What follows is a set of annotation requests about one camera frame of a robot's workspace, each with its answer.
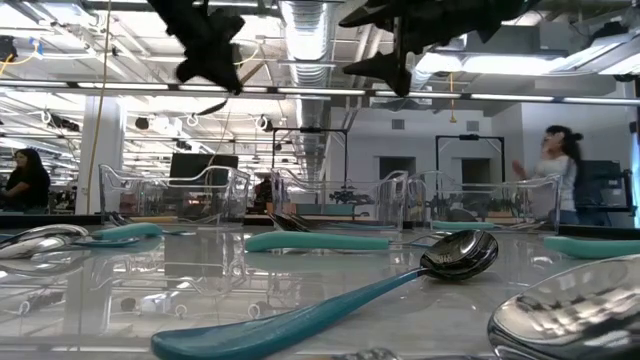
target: white shirt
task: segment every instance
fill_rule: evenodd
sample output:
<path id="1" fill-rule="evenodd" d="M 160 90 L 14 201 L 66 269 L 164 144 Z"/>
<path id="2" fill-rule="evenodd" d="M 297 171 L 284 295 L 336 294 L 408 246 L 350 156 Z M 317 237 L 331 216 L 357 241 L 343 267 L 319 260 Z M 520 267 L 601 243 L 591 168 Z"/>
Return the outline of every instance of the white shirt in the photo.
<path id="1" fill-rule="evenodd" d="M 534 177 L 541 178 L 551 175 L 562 175 L 560 183 L 560 210 L 576 211 L 573 200 L 574 184 L 578 175 L 575 161 L 566 155 L 555 159 L 540 160 L 534 170 Z"/>

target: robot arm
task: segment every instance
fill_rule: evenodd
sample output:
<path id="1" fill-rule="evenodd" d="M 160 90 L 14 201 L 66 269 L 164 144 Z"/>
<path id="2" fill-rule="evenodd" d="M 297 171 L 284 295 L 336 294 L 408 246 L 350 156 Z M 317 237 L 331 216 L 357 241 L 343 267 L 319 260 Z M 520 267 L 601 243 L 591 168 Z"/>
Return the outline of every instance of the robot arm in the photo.
<path id="1" fill-rule="evenodd" d="M 239 48 L 231 39 L 245 22 L 238 15 L 217 9 L 209 14 L 209 1 L 195 7 L 191 0 L 147 0 L 167 24 L 167 34 L 175 35 L 185 48 L 186 60 L 178 65 L 176 77 L 186 82 L 200 76 L 235 95 L 242 92 L 234 58 Z"/>

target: woman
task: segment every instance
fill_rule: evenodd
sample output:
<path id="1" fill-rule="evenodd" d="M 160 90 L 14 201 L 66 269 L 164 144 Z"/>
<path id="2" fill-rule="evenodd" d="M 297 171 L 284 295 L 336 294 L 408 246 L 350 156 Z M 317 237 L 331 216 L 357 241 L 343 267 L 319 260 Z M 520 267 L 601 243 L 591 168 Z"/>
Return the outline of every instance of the woman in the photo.
<path id="1" fill-rule="evenodd" d="M 8 207 L 25 214 L 44 214 L 49 203 L 51 179 L 42 166 L 40 155 L 33 149 L 15 154 L 16 169 L 11 173 L 6 190 L 0 193 Z"/>
<path id="2" fill-rule="evenodd" d="M 574 201 L 574 189 L 580 183 L 582 176 L 582 154 L 578 141 L 582 134 L 574 133 L 571 129 L 553 125 L 547 128 L 542 142 L 542 157 L 536 165 L 533 178 L 550 175 L 562 175 L 560 184 L 560 223 L 576 225 L 579 223 Z M 522 180 L 526 180 L 526 173 L 522 164 L 513 162 L 513 171 Z"/>

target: black hair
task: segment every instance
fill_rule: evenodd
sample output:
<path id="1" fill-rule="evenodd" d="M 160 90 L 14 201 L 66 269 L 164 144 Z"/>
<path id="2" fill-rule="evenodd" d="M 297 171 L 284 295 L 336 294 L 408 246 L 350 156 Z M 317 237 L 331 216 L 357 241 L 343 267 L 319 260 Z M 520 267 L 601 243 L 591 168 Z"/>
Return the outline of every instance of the black hair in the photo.
<path id="1" fill-rule="evenodd" d="M 29 174 L 37 174 L 43 176 L 47 179 L 47 186 L 51 185 L 51 179 L 49 178 L 49 173 L 42 165 L 42 159 L 40 159 L 40 154 L 34 149 L 20 149 L 16 151 L 16 155 L 21 154 L 27 158 L 27 166 L 24 169 L 20 169 L 20 171 L 24 171 Z"/>
<path id="2" fill-rule="evenodd" d="M 546 132 L 553 135 L 558 133 L 562 133 L 564 135 L 564 138 L 562 139 L 562 152 L 575 162 L 577 170 L 575 185 L 579 184 L 582 181 L 583 163 L 582 151 L 580 150 L 580 144 L 578 144 L 578 141 L 583 139 L 582 134 L 574 133 L 571 129 L 562 125 L 549 126 Z"/>

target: teal spoon handle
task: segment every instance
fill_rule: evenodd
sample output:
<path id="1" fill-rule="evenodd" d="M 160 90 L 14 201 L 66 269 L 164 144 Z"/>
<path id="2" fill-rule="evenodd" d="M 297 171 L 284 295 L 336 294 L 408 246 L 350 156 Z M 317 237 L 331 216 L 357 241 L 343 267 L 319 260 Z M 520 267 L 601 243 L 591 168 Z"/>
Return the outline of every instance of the teal spoon handle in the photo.
<path id="1" fill-rule="evenodd" d="M 151 223 L 136 223 L 128 224 L 124 226 L 113 227 L 104 230 L 98 230 L 91 234 L 91 237 L 96 240 L 120 240 L 132 237 L 144 237 L 144 236 L 160 236 L 162 235 L 162 228 L 156 224 Z"/>
<path id="2" fill-rule="evenodd" d="M 608 259 L 640 254 L 640 240 L 579 240 L 547 236 L 544 238 L 544 246 L 578 259 Z"/>
<path id="3" fill-rule="evenodd" d="M 151 338 L 162 360 L 262 359 L 322 332 L 349 313 L 423 275 L 415 269 L 286 314 L 244 323 L 163 331 Z"/>
<path id="4" fill-rule="evenodd" d="M 245 243 L 245 250 L 248 252 L 286 248 L 388 250 L 389 239 L 297 231 L 273 231 L 252 236 Z"/>

